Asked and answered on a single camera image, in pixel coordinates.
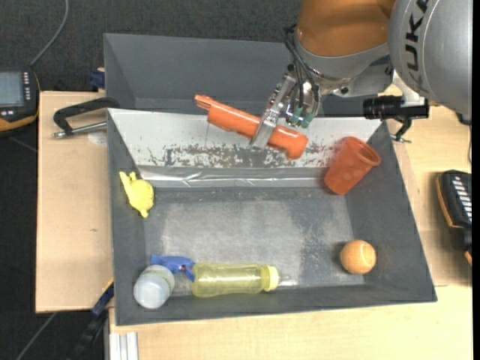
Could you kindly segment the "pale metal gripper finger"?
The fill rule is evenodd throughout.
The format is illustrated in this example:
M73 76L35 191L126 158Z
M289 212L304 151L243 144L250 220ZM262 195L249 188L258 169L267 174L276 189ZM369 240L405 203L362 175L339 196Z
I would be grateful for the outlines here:
M249 142L249 149L264 149L278 125L278 117L264 115Z

